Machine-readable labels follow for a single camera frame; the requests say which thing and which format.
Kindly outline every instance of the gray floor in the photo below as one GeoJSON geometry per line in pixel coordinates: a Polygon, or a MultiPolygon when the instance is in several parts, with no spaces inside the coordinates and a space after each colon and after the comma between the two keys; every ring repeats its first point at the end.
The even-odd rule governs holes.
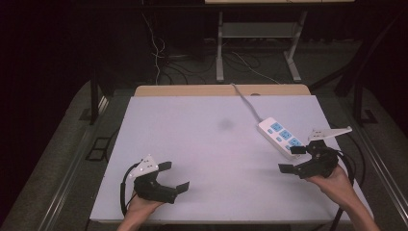
{"type": "MultiPolygon", "coordinates": [[[[280,84],[292,82],[286,62],[283,59],[283,50],[289,47],[281,40],[263,41],[261,44],[246,45],[247,49],[240,48],[236,43],[226,43],[224,63],[225,84],[273,84],[274,79],[280,84]],[[230,53],[242,55],[246,62],[253,65],[257,72],[248,70],[242,65],[241,59],[230,53]]],[[[355,54],[360,43],[355,41],[300,43],[294,60],[302,77],[302,84],[310,85],[325,77],[346,64],[355,54]]],[[[168,85],[169,80],[174,84],[184,85],[186,79],[189,84],[216,84],[216,70],[214,66],[215,50],[209,52],[205,61],[186,61],[182,53],[173,51],[175,62],[172,64],[183,73],[172,68],[163,68],[169,78],[163,76],[161,85],[168,85]]],[[[408,194],[408,183],[404,176],[408,173],[405,167],[408,163],[407,138],[394,124],[393,120],[379,105],[375,97],[369,92],[364,93],[364,109],[371,110],[378,120],[377,124],[367,124],[364,128],[356,128],[356,123],[350,116],[352,95],[347,98],[338,98],[333,93],[336,81],[333,81],[314,94],[327,117],[327,120],[340,127],[351,125],[354,128],[351,136],[362,148],[366,157],[367,172],[362,191],[365,194],[374,213],[375,220],[382,230],[408,230],[398,213],[395,204],[384,187],[382,177],[372,167],[368,152],[373,148],[381,156],[402,193],[408,194]],[[365,135],[370,138],[366,147],[365,135]]],[[[115,130],[120,127],[129,98],[134,90],[117,90],[110,97],[104,107],[101,107],[101,116],[90,126],[80,117],[84,110],[89,108],[89,84],[86,84],[72,100],[66,115],[49,142],[30,180],[13,206],[8,218],[1,227],[6,230],[115,230],[117,224],[101,224],[89,222],[89,215],[107,166],[105,161],[86,161],[91,146],[98,137],[113,136],[108,148],[108,156],[115,143],[115,130]]],[[[362,159],[357,145],[349,136],[338,137],[339,145],[357,163],[358,182],[363,176],[362,159]]],[[[318,224],[292,224],[292,230],[313,230],[318,224]]],[[[330,224],[320,230],[328,230],[330,224]]],[[[353,230],[349,224],[341,224],[337,230],[353,230]]]]}

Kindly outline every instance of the white table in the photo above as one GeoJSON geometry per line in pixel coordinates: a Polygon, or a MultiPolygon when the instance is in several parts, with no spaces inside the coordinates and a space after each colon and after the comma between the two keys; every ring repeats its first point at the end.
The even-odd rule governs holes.
{"type": "MultiPolygon", "coordinates": [[[[312,95],[247,98],[261,117],[273,116],[304,143],[313,129],[329,128],[312,95]]],[[[310,155],[289,161],[258,133],[256,125],[255,117],[237,95],[133,97],[90,219],[123,219],[119,184],[129,166],[151,154],[158,163],[173,163],[172,169],[159,174],[159,183],[170,187],[191,183],[174,204],[156,210],[148,223],[333,220],[338,206],[317,186],[279,172],[278,164],[297,165],[310,155]]],[[[339,149],[334,139],[326,143],[339,149]]],[[[132,189],[133,181],[128,180],[127,198],[132,189]]],[[[368,206],[358,184],[354,189],[368,206]]],[[[342,221],[349,221],[349,217],[343,214],[342,221]]]]}

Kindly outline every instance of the white power strip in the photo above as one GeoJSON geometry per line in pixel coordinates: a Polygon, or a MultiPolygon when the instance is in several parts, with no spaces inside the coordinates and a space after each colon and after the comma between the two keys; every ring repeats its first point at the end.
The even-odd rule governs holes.
{"type": "Polygon", "coordinates": [[[303,146],[303,143],[274,118],[269,117],[260,122],[258,131],[288,159],[297,159],[301,156],[292,154],[291,147],[303,146]]]}

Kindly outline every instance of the hand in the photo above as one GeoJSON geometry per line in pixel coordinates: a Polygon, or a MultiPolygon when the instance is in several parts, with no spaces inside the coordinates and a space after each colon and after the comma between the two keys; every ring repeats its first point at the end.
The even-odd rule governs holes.
{"type": "Polygon", "coordinates": [[[317,175],[305,180],[318,185],[321,191],[339,204],[343,210],[347,210],[356,200],[360,201],[347,175],[340,166],[336,166],[332,174],[327,178],[317,175]]]}
{"type": "Polygon", "coordinates": [[[355,230],[379,230],[371,217],[369,210],[357,196],[347,175],[340,166],[336,166],[332,174],[327,178],[318,175],[306,178],[305,180],[318,185],[323,193],[337,203],[340,208],[345,210],[348,213],[355,230]]]}
{"type": "Polygon", "coordinates": [[[145,200],[137,195],[130,201],[128,211],[117,231],[136,231],[163,202],[145,200]]]}

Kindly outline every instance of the dark background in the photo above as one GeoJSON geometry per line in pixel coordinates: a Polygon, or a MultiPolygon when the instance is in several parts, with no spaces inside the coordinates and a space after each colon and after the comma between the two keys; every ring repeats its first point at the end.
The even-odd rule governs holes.
{"type": "MultiPolygon", "coordinates": [[[[149,32],[137,11],[78,9],[75,3],[66,0],[8,0],[0,4],[2,223],[70,101],[90,74],[96,73],[103,93],[112,95],[116,89],[153,84],[155,68],[149,32]]],[[[230,12],[227,16],[271,19],[265,11],[256,18],[244,18],[245,13],[230,12]]],[[[389,10],[380,5],[369,11],[316,8],[309,11],[302,39],[326,42],[365,39],[378,33],[385,19],[394,14],[395,8],[389,10]]],[[[171,46],[196,57],[203,52],[202,39],[217,35],[214,30],[217,13],[156,15],[153,25],[156,32],[171,46]]],[[[408,99],[407,15],[404,13],[398,19],[362,74],[368,79],[366,86],[405,134],[408,134],[404,114],[408,99]]]]}

